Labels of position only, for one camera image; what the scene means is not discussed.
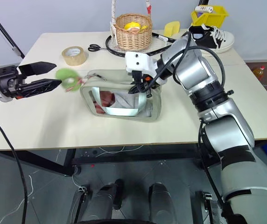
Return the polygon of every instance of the cable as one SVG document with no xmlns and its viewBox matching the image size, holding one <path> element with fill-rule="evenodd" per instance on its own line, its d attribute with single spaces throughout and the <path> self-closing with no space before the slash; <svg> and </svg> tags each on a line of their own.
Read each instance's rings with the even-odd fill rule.
<svg viewBox="0 0 267 224">
<path fill-rule="evenodd" d="M 135 151 L 135 150 L 138 150 L 139 148 L 142 148 L 143 146 L 139 146 L 139 147 L 137 147 L 137 148 L 129 149 L 129 150 L 123 150 L 124 147 L 125 147 L 125 146 L 123 146 L 122 150 L 120 150 L 120 151 L 116 151 L 116 152 L 108 152 L 108 151 L 105 151 L 103 148 L 99 147 L 100 149 L 102 149 L 102 150 L 104 151 L 104 153 L 101 153 L 101 154 L 95 156 L 95 158 L 96 158 L 96 157 L 99 157 L 99 156 L 101 156 L 101 155 L 103 155 L 103 154 L 107 154 L 107 153 L 115 154 L 115 153 L 121 153 L 121 152 Z"/>
<path fill-rule="evenodd" d="M 32 183 L 32 177 L 29 175 L 30 177 L 30 181 L 31 181 L 31 187 L 32 187 L 32 191 L 31 193 L 28 195 L 28 197 L 30 197 L 32 195 L 32 193 L 34 192 L 34 188 L 33 188 L 33 183 Z M 23 203 L 24 199 L 21 201 L 21 203 L 19 204 L 19 206 L 12 212 L 8 213 L 7 215 L 5 215 L 1 220 L 0 220 L 0 224 L 1 222 L 7 217 L 7 216 L 10 216 L 12 215 L 13 213 L 17 212 L 17 210 L 20 208 L 21 204 Z"/>
<path fill-rule="evenodd" d="M 27 204 L 28 204 L 28 191 L 27 191 L 27 185 L 26 185 L 26 180 L 25 180 L 25 176 L 23 174 L 22 168 L 21 168 L 21 163 L 20 160 L 18 159 L 18 156 L 15 152 L 15 149 L 13 148 L 11 142 L 9 141 L 8 137 L 6 136 L 5 132 L 3 131 L 3 129 L 0 126 L 0 132 L 2 133 L 4 139 L 6 140 L 7 144 L 10 146 L 12 154 L 16 160 L 17 166 L 18 166 L 18 170 L 20 172 L 21 175 L 21 181 L 22 181 L 22 185 L 23 185 L 23 192 L 24 192 L 24 205 L 23 205 L 23 212 L 22 212 L 22 220 L 21 223 L 25 224 L 26 222 L 26 213 L 27 213 Z"/>
<path fill-rule="evenodd" d="M 206 47 L 203 47 L 203 46 L 186 46 L 185 49 L 183 50 L 180 50 L 178 51 L 176 54 L 174 54 L 173 57 L 171 57 L 168 62 L 162 67 L 162 69 L 160 70 L 160 72 L 157 74 L 157 76 L 155 76 L 151 82 L 149 83 L 149 85 L 144 89 L 142 90 L 141 92 L 146 92 L 148 91 L 156 82 L 156 80 L 163 74 L 163 72 L 171 65 L 171 63 L 180 55 L 180 54 L 183 54 L 185 51 L 189 51 L 189 50 L 193 50 L 193 49 L 200 49 L 200 50 L 204 50 L 204 51 L 207 51 L 208 53 L 210 53 L 217 61 L 217 63 L 219 64 L 220 66 L 220 69 L 221 69 L 221 74 L 222 74 L 222 82 L 221 82 L 221 85 L 224 87 L 225 85 L 225 69 L 224 69 L 224 66 L 223 66 L 223 63 L 221 61 L 221 59 L 218 57 L 218 55 L 211 49 L 209 48 L 206 48 Z"/>
<path fill-rule="evenodd" d="M 123 151 L 123 149 L 125 148 L 125 146 L 123 146 L 123 148 L 120 150 L 120 151 L 116 151 L 116 152 L 110 152 L 110 151 L 106 151 L 104 150 L 102 147 L 99 147 L 102 151 L 104 151 L 105 153 L 111 153 L 111 154 L 114 154 L 114 153 L 120 153 Z"/>
<path fill-rule="evenodd" d="M 74 185 L 76 185 L 77 187 L 79 187 L 82 191 L 84 191 L 84 188 L 82 186 L 79 186 L 77 183 L 75 183 L 74 179 L 73 179 L 73 175 L 71 176 L 72 178 L 72 182 L 74 183 Z"/>
<path fill-rule="evenodd" d="M 184 49 L 184 52 L 182 53 L 181 57 L 179 58 L 174 70 L 173 70 L 173 79 L 176 83 L 178 83 L 180 85 L 180 82 L 177 80 L 176 78 L 176 71 L 177 71 L 177 68 L 178 66 L 180 65 L 181 61 L 183 60 L 183 58 L 185 57 L 186 53 L 188 52 L 188 49 L 190 47 L 190 41 L 191 41 L 191 33 L 190 32 L 185 32 L 182 36 L 186 36 L 188 35 L 188 41 L 186 43 L 186 47 Z"/>
<path fill-rule="evenodd" d="M 218 65 L 221 69 L 221 74 L 222 74 L 221 85 L 224 87 L 225 81 L 226 81 L 225 69 L 224 69 L 223 63 L 222 63 L 221 59 L 218 57 L 218 55 L 213 50 L 206 48 L 206 47 L 203 47 L 203 46 L 191 46 L 191 47 L 189 47 L 188 50 L 193 50 L 193 49 L 200 49 L 200 50 L 207 51 L 216 59 Z"/>
<path fill-rule="evenodd" d="M 17 46 L 17 44 L 14 42 L 14 40 L 11 38 L 11 36 L 7 33 L 7 31 L 2 26 L 1 23 L 0 23 L 0 32 L 4 35 L 4 37 L 6 37 L 6 39 L 8 40 L 8 42 L 20 52 L 20 54 L 21 54 L 20 57 L 23 59 L 25 57 L 25 55 L 23 54 L 23 52 L 21 51 L 21 49 L 19 49 L 19 47 Z"/>
<path fill-rule="evenodd" d="M 202 224 L 204 224 L 205 220 L 207 219 L 207 217 L 209 216 L 209 214 L 206 215 L 205 219 L 203 219 Z"/>
<path fill-rule="evenodd" d="M 59 153 L 57 154 L 57 157 L 56 157 L 56 162 L 58 161 L 58 157 L 59 157 L 59 154 L 61 153 L 61 149 L 59 149 Z"/>
<path fill-rule="evenodd" d="M 199 151 L 199 155 L 200 155 L 201 163 L 202 163 L 202 166 L 203 166 L 203 168 L 204 168 L 204 171 L 205 171 L 205 173 L 206 173 L 206 175 L 207 175 L 207 178 L 208 178 L 208 180 L 209 180 L 209 182 L 210 182 L 210 184 L 211 184 L 211 186 L 212 186 L 212 189 L 213 189 L 214 193 L 215 193 L 216 196 L 217 196 L 218 203 L 219 203 L 220 207 L 223 208 L 223 206 L 224 206 L 224 202 L 223 202 L 223 200 L 222 200 L 222 197 L 221 197 L 220 193 L 218 192 L 218 189 L 217 189 L 216 185 L 214 184 L 213 179 L 212 179 L 212 177 L 211 177 L 211 175 L 210 175 L 210 173 L 209 173 L 209 170 L 208 170 L 208 168 L 206 167 L 206 165 L 205 165 L 205 163 L 204 163 L 204 160 L 203 160 L 203 157 L 202 157 L 202 153 L 201 153 L 201 145 L 200 145 L 200 144 L 201 144 L 201 130 L 202 130 L 202 127 L 203 127 L 203 121 L 201 120 L 201 124 L 200 124 L 200 127 L 199 127 L 199 133 L 198 133 L 198 151 Z"/>
</svg>

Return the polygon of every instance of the green object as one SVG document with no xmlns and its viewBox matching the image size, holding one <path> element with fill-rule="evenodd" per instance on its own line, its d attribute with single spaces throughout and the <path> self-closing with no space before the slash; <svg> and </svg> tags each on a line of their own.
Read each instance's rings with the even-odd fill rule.
<svg viewBox="0 0 267 224">
<path fill-rule="evenodd" d="M 56 72 L 56 78 L 62 80 L 62 86 L 65 89 L 73 87 L 70 91 L 76 91 L 82 85 L 82 83 L 79 82 L 81 77 L 78 75 L 76 71 L 72 69 L 59 69 Z"/>
</svg>

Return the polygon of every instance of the table leg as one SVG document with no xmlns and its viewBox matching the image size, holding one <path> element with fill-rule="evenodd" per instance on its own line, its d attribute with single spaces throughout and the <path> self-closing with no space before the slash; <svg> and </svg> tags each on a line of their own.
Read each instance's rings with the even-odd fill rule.
<svg viewBox="0 0 267 224">
<path fill-rule="evenodd" d="M 17 150 L 16 153 L 22 164 L 65 176 L 72 176 L 74 174 L 75 169 L 71 164 L 71 159 L 74 157 L 75 149 L 68 150 L 64 165 L 60 165 L 53 161 L 47 160 L 29 151 Z M 15 160 L 11 151 L 0 151 L 0 156 Z"/>
</svg>

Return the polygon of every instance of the packing tape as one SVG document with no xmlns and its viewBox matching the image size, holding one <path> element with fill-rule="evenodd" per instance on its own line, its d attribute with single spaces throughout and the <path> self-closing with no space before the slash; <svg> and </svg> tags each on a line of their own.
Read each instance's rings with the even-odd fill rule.
<svg viewBox="0 0 267 224">
<path fill-rule="evenodd" d="M 77 66 L 86 61 L 86 55 L 84 53 L 84 50 L 78 46 L 66 48 L 62 52 L 62 56 L 65 62 L 71 66 Z"/>
</svg>

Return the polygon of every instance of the tennis racket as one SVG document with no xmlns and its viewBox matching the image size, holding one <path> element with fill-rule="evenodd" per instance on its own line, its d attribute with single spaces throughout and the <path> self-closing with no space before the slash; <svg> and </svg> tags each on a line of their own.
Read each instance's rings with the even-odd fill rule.
<svg viewBox="0 0 267 224">
<path fill-rule="evenodd" d="M 137 52 L 146 53 L 149 56 L 159 54 L 166 49 L 168 49 L 172 43 L 176 41 L 175 39 L 152 33 L 151 44 L 143 50 L 138 50 Z M 105 46 L 109 52 L 119 57 L 125 57 L 127 50 L 123 50 L 118 47 L 115 40 L 112 40 L 112 36 L 109 36 L 105 41 Z"/>
</svg>

